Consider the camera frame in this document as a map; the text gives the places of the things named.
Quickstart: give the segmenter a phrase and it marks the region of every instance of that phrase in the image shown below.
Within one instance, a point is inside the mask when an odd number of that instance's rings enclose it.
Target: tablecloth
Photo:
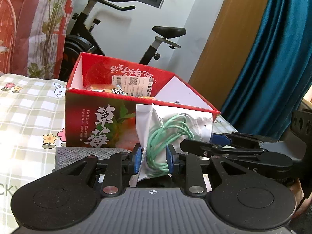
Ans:
[[[17,228],[14,192],[54,169],[55,147],[65,144],[65,86],[57,79],[0,77],[0,233]],[[222,116],[215,133],[236,131]]]

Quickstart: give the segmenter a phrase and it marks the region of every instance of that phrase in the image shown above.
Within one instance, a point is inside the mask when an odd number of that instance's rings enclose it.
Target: bike seat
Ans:
[[[165,39],[173,39],[186,34],[186,30],[184,28],[177,27],[154,26],[152,30]]]

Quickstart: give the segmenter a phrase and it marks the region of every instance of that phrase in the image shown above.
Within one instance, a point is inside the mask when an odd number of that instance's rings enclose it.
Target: exercise bike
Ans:
[[[80,14],[75,13],[72,16],[72,19],[76,20],[76,22],[70,34],[67,35],[65,38],[64,55],[59,76],[60,80],[65,82],[68,81],[68,78],[80,53],[86,52],[92,54],[105,55],[91,34],[95,25],[98,25],[100,23],[100,20],[95,18],[93,20],[93,25],[90,28],[87,28],[85,25],[85,21],[88,18],[95,4],[97,2],[100,2],[119,11],[129,11],[135,9],[135,6],[132,5],[127,7],[120,7],[110,2],[130,2],[130,1],[136,0],[88,0],[88,4],[84,8],[84,10]],[[140,64],[143,65],[148,65],[148,63],[151,61],[152,58],[154,58],[155,60],[158,60],[160,58],[160,54],[156,52],[162,42],[169,44],[170,48],[172,49],[181,48],[181,46],[172,41],[169,41],[168,39],[173,39],[186,34],[186,30],[184,28],[176,28],[176,27],[154,26],[152,30],[157,34],[159,34],[161,37],[156,36],[153,43],[146,50],[145,54],[143,55],[143,57],[139,62]]]

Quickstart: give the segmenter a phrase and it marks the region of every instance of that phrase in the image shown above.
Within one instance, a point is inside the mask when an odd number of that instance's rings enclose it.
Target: gray fabric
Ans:
[[[82,148],[82,147],[56,147],[55,170],[61,169],[87,156],[94,155],[98,159],[108,159],[119,152],[131,152],[121,148]]]

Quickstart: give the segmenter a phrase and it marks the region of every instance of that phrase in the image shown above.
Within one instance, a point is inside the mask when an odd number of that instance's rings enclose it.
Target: flower print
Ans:
[[[53,134],[45,134],[43,136],[43,139],[44,144],[55,144],[55,140],[57,139],[57,137]]]
[[[63,128],[62,131],[58,132],[57,136],[60,137],[60,140],[62,142],[65,142],[66,141],[66,139],[65,139],[65,128]]]
[[[9,88],[9,89],[11,89],[12,87],[14,87],[15,86],[15,83],[7,83],[5,86],[4,86],[4,88]]]
[[[21,86],[15,86],[14,87],[14,91],[20,91],[21,89],[23,89]]]

